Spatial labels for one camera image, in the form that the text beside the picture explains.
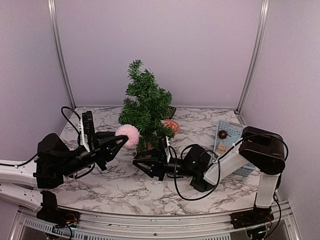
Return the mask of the pink pompom ornament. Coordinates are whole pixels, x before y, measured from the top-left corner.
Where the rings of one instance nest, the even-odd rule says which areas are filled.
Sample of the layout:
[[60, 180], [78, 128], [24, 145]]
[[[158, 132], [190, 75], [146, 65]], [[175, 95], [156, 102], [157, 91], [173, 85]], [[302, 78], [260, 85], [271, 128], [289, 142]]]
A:
[[139, 130], [130, 124], [121, 125], [116, 131], [115, 136], [124, 135], [128, 137], [127, 142], [124, 144], [124, 147], [130, 148], [138, 145], [140, 140], [140, 132]]

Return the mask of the small green christmas tree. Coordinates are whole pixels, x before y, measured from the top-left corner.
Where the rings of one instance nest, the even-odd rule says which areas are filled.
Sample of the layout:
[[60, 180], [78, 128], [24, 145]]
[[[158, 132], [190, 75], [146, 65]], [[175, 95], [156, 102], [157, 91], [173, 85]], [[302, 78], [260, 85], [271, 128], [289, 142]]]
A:
[[169, 139], [175, 136], [174, 130], [162, 122], [171, 113], [172, 94], [160, 87], [150, 69], [142, 70], [143, 65], [140, 59], [128, 65], [130, 82], [118, 117], [121, 125], [129, 124], [138, 129], [139, 152], [156, 149], [159, 145], [158, 136], [164, 135]]

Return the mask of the copper bauble ornament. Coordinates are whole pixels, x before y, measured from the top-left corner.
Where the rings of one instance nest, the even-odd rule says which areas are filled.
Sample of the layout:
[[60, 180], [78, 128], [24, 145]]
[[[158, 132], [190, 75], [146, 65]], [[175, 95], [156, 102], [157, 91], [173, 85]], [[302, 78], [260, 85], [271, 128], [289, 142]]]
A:
[[218, 132], [218, 137], [219, 137], [220, 139], [225, 139], [227, 136], [228, 136], [228, 133], [227, 133], [225, 130], [220, 130], [220, 131]]

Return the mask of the light blue perforated basket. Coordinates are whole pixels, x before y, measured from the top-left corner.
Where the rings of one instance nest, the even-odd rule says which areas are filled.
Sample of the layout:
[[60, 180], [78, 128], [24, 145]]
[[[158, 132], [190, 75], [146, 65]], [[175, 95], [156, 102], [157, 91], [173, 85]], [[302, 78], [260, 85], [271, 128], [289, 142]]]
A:
[[[235, 144], [240, 137], [242, 136], [243, 130], [246, 125], [227, 121], [227, 120], [219, 120], [217, 124], [216, 136], [215, 136], [215, 143], [214, 143], [214, 152], [216, 153], [216, 148], [220, 142], [223, 142], [225, 146], [232, 146]], [[218, 137], [218, 133], [221, 130], [225, 130], [227, 132], [227, 137], [225, 139], [220, 139]], [[248, 177], [254, 170], [255, 166], [252, 163], [248, 163], [236, 171], [233, 172], [235, 175], [239, 175], [242, 177]]]

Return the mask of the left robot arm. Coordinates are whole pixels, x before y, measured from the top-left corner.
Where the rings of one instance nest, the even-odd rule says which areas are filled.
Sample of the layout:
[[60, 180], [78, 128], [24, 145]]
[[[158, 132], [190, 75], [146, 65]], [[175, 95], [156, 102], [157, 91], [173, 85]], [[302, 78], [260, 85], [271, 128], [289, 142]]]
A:
[[6, 161], [0, 165], [0, 196], [40, 212], [53, 223], [63, 219], [57, 197], [50, 190], [64, 183], [65, 177], [78, 178], [78, 172], [94, 165], [104, 171], [129, 140], [115, 132], [97, 132], [88, 137], [88, 146], [70, 150], [56, 133], [38, 143], [35, 156], [23, 163]]

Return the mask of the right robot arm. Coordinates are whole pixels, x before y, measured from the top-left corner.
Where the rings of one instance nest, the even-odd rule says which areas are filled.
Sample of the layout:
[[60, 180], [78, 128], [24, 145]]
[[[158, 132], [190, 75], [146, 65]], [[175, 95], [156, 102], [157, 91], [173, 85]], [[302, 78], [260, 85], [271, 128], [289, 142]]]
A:
[[289, 148], [280, 135], [247, 126], [238, 141], [221, 156], [199, 144], [188, 145], [177, 156], [168, 141], [160, 137], [158, 149], [139, 152], [132, 164], [150, 178], [157, 177], [160, 181], [166, 174], [174, 180], [188, 177], [190, 186], [206, 196], [215, 191], [222, 179], [252, 164], [259, 169], [260, 179], [255, 207], [248, 212], [247, 219], [258, 224], [271, 207], [288, 155]]

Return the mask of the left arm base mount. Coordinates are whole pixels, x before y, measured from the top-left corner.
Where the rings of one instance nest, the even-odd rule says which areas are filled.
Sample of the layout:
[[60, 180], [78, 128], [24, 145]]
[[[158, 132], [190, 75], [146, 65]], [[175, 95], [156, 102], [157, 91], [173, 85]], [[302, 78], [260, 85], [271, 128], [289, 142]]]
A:
[[79, 220], [79, 212], [58, 207], [57, 197], [54, 193], [42, 190], [40, 194], [42, 202], [40, 210], [36, 213], [37, 219], [58, 225], [76, 223]]

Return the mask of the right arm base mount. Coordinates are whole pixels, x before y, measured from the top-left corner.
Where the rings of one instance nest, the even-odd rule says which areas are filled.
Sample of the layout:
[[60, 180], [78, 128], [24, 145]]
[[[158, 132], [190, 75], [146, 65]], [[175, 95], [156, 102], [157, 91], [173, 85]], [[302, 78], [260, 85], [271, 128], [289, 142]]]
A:
[[253, 209], [234, 212], [230, 215], [231, 224], [234, 229], [246, 228], [255, 225], [264, 224], [273, 221], [274, 215], [271, 207], [259, 208], [254, 206]]

